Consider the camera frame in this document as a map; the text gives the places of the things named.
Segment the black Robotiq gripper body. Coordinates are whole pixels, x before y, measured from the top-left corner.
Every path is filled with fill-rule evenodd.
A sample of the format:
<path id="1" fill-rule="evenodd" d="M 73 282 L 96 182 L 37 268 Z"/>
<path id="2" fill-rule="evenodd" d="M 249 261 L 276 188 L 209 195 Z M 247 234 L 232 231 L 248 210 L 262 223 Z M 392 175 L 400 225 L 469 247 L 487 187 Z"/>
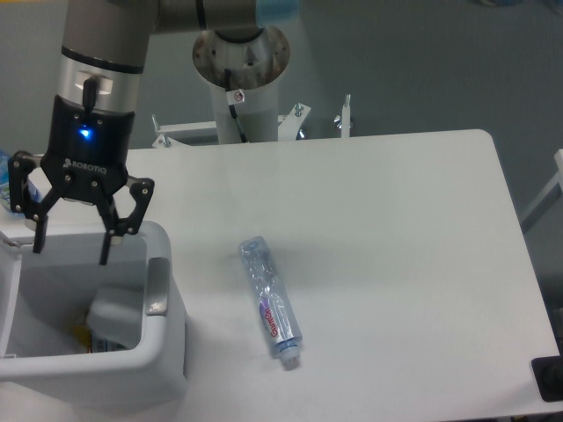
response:
<path id="1" fill-rule="evenodd" d="M 94 203 L 128 180 L 126 159 L 135 114 L 103 110 L 101 79 L 85 79 L 80 103 L 55 97 L 47 152 L 40 167 L 51 184 L 47 199 Z"/>

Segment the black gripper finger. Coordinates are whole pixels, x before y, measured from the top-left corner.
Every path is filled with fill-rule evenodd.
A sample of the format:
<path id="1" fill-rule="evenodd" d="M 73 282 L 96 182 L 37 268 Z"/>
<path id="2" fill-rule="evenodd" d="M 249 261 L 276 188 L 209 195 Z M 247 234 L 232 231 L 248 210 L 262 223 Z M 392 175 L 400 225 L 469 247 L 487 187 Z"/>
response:
<path id="1" fill-rule="evenodd" d="M 106 230 L 99 258 L 101 266 L 107 264 L 115 239 L 138 233 L 154 193 L 155 182 L 150 178 L 129 176 L 126 186 L 135 201 L 135 207 L 128 217 L 120 218 L 112 194 L 105 194 L 101 190 L 101 183 L 97 185 L 97 209 Z"/>
<path id="2" fill-rule="evenodd" d="M 23 214 L 28 222 L 34 224 L 33 252 L 37 254 L 41 253 L 45 245 L 48 213 L 70 185 L 69 174 L 59 175 L 50 181 L 51 189 L 41 202 L 33 200 L 29 189 L 29 176 L 41 166 L 39 156 L 23 150 L 16 152 L 8 161 L 11 211 Z"/>

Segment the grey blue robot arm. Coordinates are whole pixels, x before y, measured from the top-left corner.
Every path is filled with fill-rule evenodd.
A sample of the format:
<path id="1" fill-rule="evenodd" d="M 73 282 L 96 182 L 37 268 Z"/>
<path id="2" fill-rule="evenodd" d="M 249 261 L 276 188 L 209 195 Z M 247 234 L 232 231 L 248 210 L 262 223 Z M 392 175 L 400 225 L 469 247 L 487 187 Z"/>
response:
<path id="1" fill-rule="evenodd" d="M 289 46 L 278 24 L 295 18 L 297 1 L 71 1 L 62 39 L 62 70 L 48 148 L 9 160 L 10 207 L 47 236 L 58 200 L 93 205 L 105 227 L 100 263 L 116 239 L 140 229 L 154 182 L 128 173 L 126 160 L 150 37 L 196 32 L 193 60 L 219 90 L 239 142 L 251 129 L 250 94 L 286 69 Z"/>

